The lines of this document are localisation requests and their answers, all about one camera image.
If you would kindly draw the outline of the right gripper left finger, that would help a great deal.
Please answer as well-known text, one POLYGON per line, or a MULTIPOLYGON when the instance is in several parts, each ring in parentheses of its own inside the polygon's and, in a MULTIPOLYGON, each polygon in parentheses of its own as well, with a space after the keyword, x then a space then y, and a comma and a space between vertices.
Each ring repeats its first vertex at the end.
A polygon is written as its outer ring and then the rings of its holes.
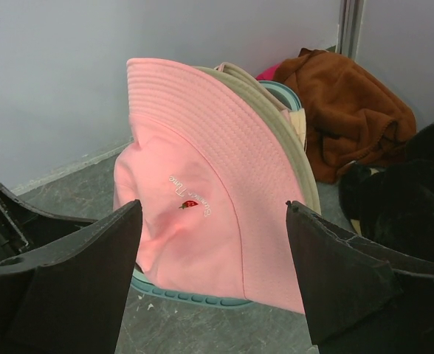
POLYGON ((0 353, 113 353, 141 227, 132 201, 0 265, 0 353))

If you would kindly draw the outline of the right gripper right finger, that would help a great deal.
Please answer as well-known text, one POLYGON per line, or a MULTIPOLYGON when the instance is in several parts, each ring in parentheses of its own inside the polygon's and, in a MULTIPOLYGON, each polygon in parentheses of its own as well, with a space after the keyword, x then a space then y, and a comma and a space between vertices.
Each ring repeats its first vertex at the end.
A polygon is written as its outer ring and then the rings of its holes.
POLYGON ((286 227, 320 353, 434 353, 434 263, 323 219, 296 201, 286 227))

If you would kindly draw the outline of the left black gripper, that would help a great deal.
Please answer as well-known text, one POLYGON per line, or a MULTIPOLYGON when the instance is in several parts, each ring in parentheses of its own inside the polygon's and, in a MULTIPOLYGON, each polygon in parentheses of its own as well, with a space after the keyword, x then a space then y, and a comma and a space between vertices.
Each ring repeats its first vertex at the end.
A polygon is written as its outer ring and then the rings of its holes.
POLYGON ((45 212, 0 183, 0 264, 87 227, 94 219, 45 212))

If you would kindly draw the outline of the beige pink stacked hats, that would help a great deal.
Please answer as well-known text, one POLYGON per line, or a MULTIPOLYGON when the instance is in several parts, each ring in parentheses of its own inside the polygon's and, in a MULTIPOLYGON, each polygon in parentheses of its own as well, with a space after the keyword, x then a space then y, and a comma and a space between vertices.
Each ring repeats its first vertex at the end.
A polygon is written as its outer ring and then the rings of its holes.
POLYGON ((289 110, 254 77, 234 64, 222 63, 214 69, 200 66, 198 69, 232 89, 266 123, 289 160, 306 206, 321 213, 320 197, 306 155, 305 141, 300 139, 305 135, 302 132, 306 126, 305 111, 289 110))

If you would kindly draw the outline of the black floral blanket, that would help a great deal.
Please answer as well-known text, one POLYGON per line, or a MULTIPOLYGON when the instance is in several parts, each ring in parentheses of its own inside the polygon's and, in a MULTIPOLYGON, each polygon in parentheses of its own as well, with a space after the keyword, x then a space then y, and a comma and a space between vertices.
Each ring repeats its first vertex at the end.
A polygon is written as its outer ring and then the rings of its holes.
POLYGON ((389 167, 353 163, 339 182, 342 211, 361 236, 434 263, 434 122, 389 167))

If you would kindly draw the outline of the brown cloth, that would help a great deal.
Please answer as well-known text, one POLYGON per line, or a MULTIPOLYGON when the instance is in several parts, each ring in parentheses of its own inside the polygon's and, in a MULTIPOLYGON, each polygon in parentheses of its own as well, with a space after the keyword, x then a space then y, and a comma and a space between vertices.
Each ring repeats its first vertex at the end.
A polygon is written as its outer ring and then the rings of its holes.
POLYGON ((416 134, 411 109, 352 59, 302 49, 273 79, 293 90, 306 112, 306 154, 317 181, 334 184, 352 162, 403 162, 416 134))

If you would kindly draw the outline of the red cloth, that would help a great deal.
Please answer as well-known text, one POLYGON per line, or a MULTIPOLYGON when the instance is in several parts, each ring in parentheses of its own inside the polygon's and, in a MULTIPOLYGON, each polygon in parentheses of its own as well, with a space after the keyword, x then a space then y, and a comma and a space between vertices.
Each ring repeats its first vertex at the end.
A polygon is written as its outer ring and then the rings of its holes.
POLYGON ((268 69, 265 69, 263 72, 258 74, 255 78, 256 80, 273 80, 275 77, 275 72, 279 68, 280 63, 275 64, 274 66, 269 67, 268 69))

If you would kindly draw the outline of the right aluminium corner post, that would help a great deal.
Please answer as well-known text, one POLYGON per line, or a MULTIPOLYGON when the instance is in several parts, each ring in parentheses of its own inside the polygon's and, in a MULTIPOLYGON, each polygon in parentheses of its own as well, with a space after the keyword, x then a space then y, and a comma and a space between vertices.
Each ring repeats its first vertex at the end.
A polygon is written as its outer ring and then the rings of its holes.
POLYGON ((364 4, 364 0, 340 2, 336 52, 352 60, 357 56, 364 4))

